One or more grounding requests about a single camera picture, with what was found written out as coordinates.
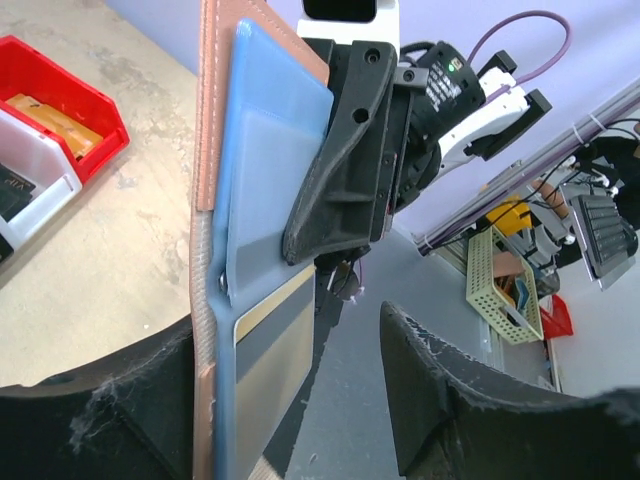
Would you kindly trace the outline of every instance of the beige plastic basket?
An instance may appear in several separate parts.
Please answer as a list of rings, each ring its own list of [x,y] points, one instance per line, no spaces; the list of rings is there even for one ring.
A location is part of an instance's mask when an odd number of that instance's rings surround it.
[[[542,340],[544,337],[536,283],[533,271],[526,261],[521,258],[525,270],[525,283],[530,293],[524,318],[498,293],[493,281],[493,254],[494,246],[499,242],[506,243],[506,240],[494,227],[469,240],[467,301],[510,344]],[[513,325],[503,313],[506,309],[510,309],[511,316],[516,317],[524,326]]]

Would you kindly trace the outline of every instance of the white bin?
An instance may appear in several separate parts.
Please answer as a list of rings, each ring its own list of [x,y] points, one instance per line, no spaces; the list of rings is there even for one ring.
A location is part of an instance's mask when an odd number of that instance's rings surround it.
[[[80,179],[55,141],[0,110],[0,163],[36,185],[33,199],[6,222],[0,235],[18,250],[82,189]]]

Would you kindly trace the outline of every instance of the wooden table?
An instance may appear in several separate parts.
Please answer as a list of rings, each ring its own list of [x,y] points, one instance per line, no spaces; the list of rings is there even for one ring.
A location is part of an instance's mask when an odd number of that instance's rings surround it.
[[[113,98],[131,136],[0,269],[0,386],[31,385],[189,312],[196,78],[100,0],[3,0],[13,34]]]

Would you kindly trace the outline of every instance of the gray floor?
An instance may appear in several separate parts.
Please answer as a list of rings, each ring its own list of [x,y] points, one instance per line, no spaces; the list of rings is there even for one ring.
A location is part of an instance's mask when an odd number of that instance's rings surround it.
[[[383,300],[401,305],[427,329],[485,363],[535,382],[542,346],[500,345],[465,300],[465,278],[437,255],[423,258],[397,232],[363,260],[364,296],[346,305],[331,332],[286,480],[385,480],[396,471],[379,349]]]

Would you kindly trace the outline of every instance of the person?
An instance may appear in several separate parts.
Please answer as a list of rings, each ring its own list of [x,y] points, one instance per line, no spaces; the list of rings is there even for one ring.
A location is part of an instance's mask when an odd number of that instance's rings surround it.
[[[634,130],[640,134],[640,123],[635,125]],[[624,220],[626,233],[629,235],[630,243],[627,253],[630,256],[634,255],[638,249],[638,243],[637,237],[633,233],[640,229],[640,142],[633,138],[602,136],[594,139],[588,145],[580,147],[574,152],[574,156],[576,163],[573,168],[585,173],[591,173],[593,168],[602,170],[594,162],[596,159],[604,157],[613,166],[618,179],[623,182],[624,186],[620,188],[614,201]],[[569,215],[569,208],[564,203],[562,194],[556,188],[548,184],[541,185],[540,180],[532,185],[534,188],[539,188],[546,203],[560,218]],[[556,254],[556,267],[562,268],[571,265],[581,258],[582,252],[578,242],[563,245],[560,252]]]

